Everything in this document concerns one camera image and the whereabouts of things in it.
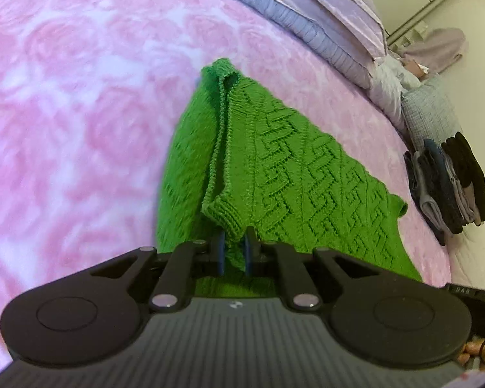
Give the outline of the person's right hand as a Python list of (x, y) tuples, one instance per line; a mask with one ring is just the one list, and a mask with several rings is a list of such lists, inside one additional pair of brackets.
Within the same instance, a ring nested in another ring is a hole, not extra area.
[(479, 360), (479, 369), (485, 371), (485, 339), (477, 339), (474, 341), (468, 341), (462, 347), (462, 351), (457, 356), (457, 362), (461, 366), (466, 367), (467, 363), (475, 359)]

